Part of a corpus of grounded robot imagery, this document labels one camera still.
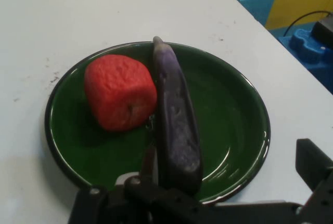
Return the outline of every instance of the black device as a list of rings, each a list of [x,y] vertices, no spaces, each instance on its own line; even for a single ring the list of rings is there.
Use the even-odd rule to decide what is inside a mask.
[[[333,15],[331,14],[316,22],[311,35],[319,42],[333,49]]]
[[[204,206],[142,176],[131,177],[110,192],[100,186],[81,189],[69,224],[333,224],[333,161],[311,140],[299,139],[296,170],[313,191],[304,206],[288,202]]]

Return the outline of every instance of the screw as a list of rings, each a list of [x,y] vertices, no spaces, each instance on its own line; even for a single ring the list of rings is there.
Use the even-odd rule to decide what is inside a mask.
[[[141,182],[140,182],[140,179],[138,177],[133,177],[131,179],[131,184],[133,185],[139,185]]]
[[[296,209],[296,214],[299,215],[300,212],[301,212],[301,210],[302,210],[302,207],[298,207],[298,208]]]
[[[99,189],[92,188],[89,193],[92,195],[99,194]]]

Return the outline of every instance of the plate rim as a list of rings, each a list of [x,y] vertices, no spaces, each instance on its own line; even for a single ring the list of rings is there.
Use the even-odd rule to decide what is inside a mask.
[[[100,51],[97,51],[85,58],[83,58],[82,60],[80,60],[79,62],[77,62],[75,65],[73,65],[61,78],[60,80],[57,82],[57,84],[55,85],[55,87],[53,88],[50,97],[47,101],[47,105],[46,105],[46,109],[45,109],[45,116],[44,116],[44,129],[45,129],[45,135],[46,135],[46,141],[48,144],[48,147],[50,149],[50,152],[52,154],[52,157],[54,158],[56,164],[58,165],[58,167],[61,169],[61,171],[79,188],[84,187],[84,186],[91,186],[91,184],[89,182],[87,182],[84,178],[82,178],[77,172],[75,172],[71,166],[66,162],[66,160],[63,158],[61,152],[59,151],[55,140],[53,138],[52,135],[52,130],[50,127],[50,117],[52,114],[52,105],[53,105],[53,101],[54,101],[54,97],[59,89],[59,87],[61,86],[61,84],[63,83],[63,81],[72,73],[74,72],[77,67],[81,64],[86,62],[87,60],[94,58],[100,54],[103,54],[105,52],[108,52],[110,50],[113,49],[117,49],[120,47],[125,47],[125,46],[130,46],[130,45],[135,45],[135,44],[147,44],[147,43],[151,43],[152,41],[140,41],[140,42],[131,42],[131,43],[123,43],[123,44],[119,44],[119,45],[115,45],[112,47],[108,47],[105,49],[102,49]],[[231,198],[232,196],[236,195],[238,192],[240,192],[242,189],[244,189],[252,180],[253,178],[258,174],[258,172],[261,170],[267,155],[268,155],[268,151],[270,149],[270,143],[271,143],[271,123],[270,123],[270,118],[268,115],[268,111],[266,108],[266,105],[264,103],[264,101],[262,100],[262,97],[260,96],[259,92],[256,90],[256,88],[253,86],[253,84],[239,71],[237,70],[235,67],[233,67],[231,64],[229,64],[228,62],[224,61],[223,59],[210,54],[209,52],[203,51],[199,48],[195,48],[195,47],[191,47],[188,45],[184,45],[184,44],[178,44],[178,43],[172,43],[172,42],[166,42],[167,44],[171,44],[171,45],[178,45],[178,46],[183,46],[183,47],[187,47],[190,49],[193,49],[195,51],[199,51],[199,52],[203,52],[206,54],[209,54],[211,57],[216,58],[218,61],[221,61],[224,63],[224,65],[229,68],[231,71],[240,74],[243,79],[245,79],[249,85],[252,87],[252,89],[254,90],[254,94],[257,95],[258,99],[259,99],[259,104],[263,109],[263,115],[265,116],[265,122],[267,124],[267,129],[266,131],[266,137],[264,138],[264,144],[263,147],[266,147],[267,151],[264,153],[263,157],[260,159],[257,159],[257,162],[255,162],[254,164],[256,165],[255,168],[250,168],[247,173],[252,172],[249,176],[244,176],[244,179],[242,178],[241,182],[233,189],[231,189],[231,191],[226,192],[224,195],[221,196],[216,196],[216,195],[212,195],[210,197],[205,198],[202,203],[206,204],[206,205],[213,205],[216,204],[218,202],[223,202],[229,198]]]

